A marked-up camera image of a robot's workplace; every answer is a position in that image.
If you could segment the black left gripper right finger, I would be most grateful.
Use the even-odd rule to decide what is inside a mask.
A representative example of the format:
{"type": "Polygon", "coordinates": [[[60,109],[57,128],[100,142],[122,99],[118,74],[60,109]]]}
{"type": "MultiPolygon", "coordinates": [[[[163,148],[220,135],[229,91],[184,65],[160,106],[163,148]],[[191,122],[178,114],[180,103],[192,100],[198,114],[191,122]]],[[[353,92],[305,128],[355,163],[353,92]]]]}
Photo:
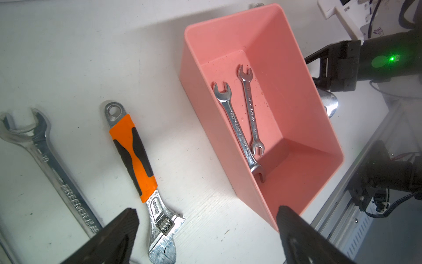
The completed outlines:
{"type": "Polygon", "coordinates": [[[280,206],[276,216],[288,264],[352,264],[293,209],[280,206]]]}

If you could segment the orange handled adjustable wrench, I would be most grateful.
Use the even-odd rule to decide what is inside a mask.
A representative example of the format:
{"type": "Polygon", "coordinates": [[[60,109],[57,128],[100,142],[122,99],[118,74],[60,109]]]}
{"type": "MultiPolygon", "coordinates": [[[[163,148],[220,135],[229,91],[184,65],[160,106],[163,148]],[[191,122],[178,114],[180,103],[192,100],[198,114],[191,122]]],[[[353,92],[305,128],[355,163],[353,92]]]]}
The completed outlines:
{"type": "Polygon", "coordinates": [[[145,147],[134,122],[122,104],[111,101],[105,105],[109,133],[132,179],[141,201],[146,205],[151,222],[148,257],[153,264],[176,263],[174,235],[185,219],[166,207],[149,162],[145,147]]]}

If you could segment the pink plastic storage box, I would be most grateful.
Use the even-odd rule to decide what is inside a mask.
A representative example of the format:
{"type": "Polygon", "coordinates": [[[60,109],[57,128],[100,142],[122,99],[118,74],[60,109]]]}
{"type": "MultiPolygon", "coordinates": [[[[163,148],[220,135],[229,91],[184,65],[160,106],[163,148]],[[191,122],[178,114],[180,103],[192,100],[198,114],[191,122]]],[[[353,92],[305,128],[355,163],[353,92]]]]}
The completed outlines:
{"type": "Polygon", "coordinates": [[[180,82],[237,197],[277,227],[284,205],[297,214],[312,203],[344,161],[320,96],[283,9],[276,3],[189,25],[180,82]],[[252,69],[251,90],[266,179],[249,169],[213,85],[229,84],[232,104],[251,141],[240,66],[252,69]]]}

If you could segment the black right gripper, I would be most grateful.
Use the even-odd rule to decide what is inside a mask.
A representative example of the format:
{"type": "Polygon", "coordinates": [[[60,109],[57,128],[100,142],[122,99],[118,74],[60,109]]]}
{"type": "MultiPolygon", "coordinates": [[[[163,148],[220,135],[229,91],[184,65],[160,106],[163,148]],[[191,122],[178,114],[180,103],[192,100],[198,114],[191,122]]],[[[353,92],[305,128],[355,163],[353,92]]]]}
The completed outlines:
{"type": "Polygon", "coordinates": [[[306,64],[320,60],[315,86],[329,92],[355,91],[361,45],[360,40],[340,41],[307,56],[306,64]]]}

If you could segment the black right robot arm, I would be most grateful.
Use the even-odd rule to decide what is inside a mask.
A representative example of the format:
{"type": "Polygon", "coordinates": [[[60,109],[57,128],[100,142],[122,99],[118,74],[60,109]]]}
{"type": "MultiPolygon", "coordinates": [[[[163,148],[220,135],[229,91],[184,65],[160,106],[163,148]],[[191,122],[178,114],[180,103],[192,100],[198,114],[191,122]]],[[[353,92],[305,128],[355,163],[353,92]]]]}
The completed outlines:
{"type": "Polygon", "coordinates": [[[384,81],[393,77],[422,73],[422,3],[418,2],[413,21],[405,13],[413,1],[404,1],[398,14],[402,33],[380,35],[375,33],[374,21],[380,1],[318,1],[326,19],[337,16],[350,40],[327,45],[305,58],[310,64],[319,60],[319,75],[313,81],[317,88],[329,92],[347,92],[356,89],[359,81],[384,81]],[[369,15],[368,30],[349,16],[353,5],[363,5],[369,15]]]}

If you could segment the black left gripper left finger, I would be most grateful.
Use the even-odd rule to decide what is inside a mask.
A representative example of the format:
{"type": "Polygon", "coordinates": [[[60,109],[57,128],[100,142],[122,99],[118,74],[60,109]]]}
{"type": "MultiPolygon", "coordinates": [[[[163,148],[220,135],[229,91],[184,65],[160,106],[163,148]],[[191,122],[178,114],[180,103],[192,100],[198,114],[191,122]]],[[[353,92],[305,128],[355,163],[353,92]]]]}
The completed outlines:
{"type": "Polygon", "coordinates": [[[64,264],[128,264],[139,227],[137,211],[127,208],[64,264]]]}

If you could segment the silver combination wrench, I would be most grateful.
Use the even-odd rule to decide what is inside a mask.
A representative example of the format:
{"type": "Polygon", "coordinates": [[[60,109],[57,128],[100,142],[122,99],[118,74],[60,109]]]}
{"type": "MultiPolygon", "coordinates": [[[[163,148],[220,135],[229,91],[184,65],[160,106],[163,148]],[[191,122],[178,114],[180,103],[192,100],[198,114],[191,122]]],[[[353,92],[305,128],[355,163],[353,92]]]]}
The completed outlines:
{"type": "Polygon", "coordinates": [[[49,140],[48,119],[36,108],[31,111],[35,123],[23,129],[14,126],[14,119],[9,113],[1,113],[1,139],[21,146],[34,158],[82,229],[92,238],[103,227],[72,177],[55,156],[49,140]]]}

